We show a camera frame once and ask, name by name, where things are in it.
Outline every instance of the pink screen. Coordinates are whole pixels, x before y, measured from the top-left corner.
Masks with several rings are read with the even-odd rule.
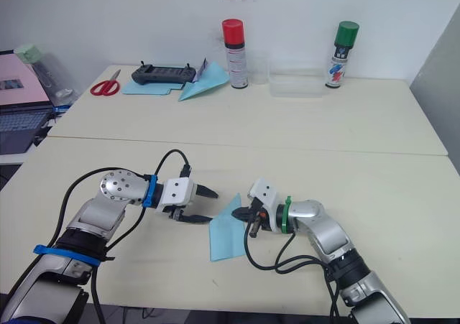
[[[0,105],[48,100],[32,68],[15,54],[0,55]]]

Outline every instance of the clear plastic box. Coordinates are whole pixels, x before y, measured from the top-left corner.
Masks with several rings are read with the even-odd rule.
[[[326,91],[324,68],[306,60],[271,59],[268,82],[272,96],[317,98]]]

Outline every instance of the green object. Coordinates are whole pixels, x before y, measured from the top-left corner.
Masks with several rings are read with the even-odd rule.
[[[337,29],[335,43],[342,46],[353,47],[354,40],[357,38],[359,25],[352,21],[342,21]]]
[[[289,213],[289,207],[291,204],[290,196],[286,198],[285,202],[285,208],[282,211],[282,221],[281,221],[281,232],[282,233],[287,233],[288,232],[288,213]]]
[[[26,64],[36,63],[42,57],[42,53],[33,44],[21,45],[14,49],[14,53]]]

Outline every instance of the red scissors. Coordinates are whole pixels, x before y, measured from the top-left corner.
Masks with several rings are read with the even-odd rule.
[[[116,92],[118,92],[118,90],[120,89],[120,83],[115,79],[118,78],[120,71],[121,69],[118,69],[114,73],[114,75],[110,78],[110,80],[105,80],[105,81],[98,83],[97,85],[94,85],[92,89],[90,90],[91,94],[93,94],[94,96],[111,96],[115,94]]]

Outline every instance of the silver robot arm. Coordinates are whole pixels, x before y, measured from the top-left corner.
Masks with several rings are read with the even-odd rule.
[[[183,215],[195,195],[218,197],[188,175],[162,185],[154,175],[142,177],[123,169],[108,172],[96,197],[83,204],[55,245],[35,248],[41,258],[9,299],[0,323],[22,318],[77,323],[88,299],[80,285],[88,282],[101,261],[110,260],[106,245],[123,220],[126,206],[156,208],[177,221],[207,222],[210,218],[205,216]]]
[[[343,228],[328,216],[316,200],[282,202],[276,189],[260,178],[248,197],[266,210],[266,229],[274,232],[304,233],[321,261],[327,263],[340,289],[340,295],[351,309],[358,324],[409,324],[410,320],[377,274],[367,267]],[[253,228],[257,234],[259,222]]]

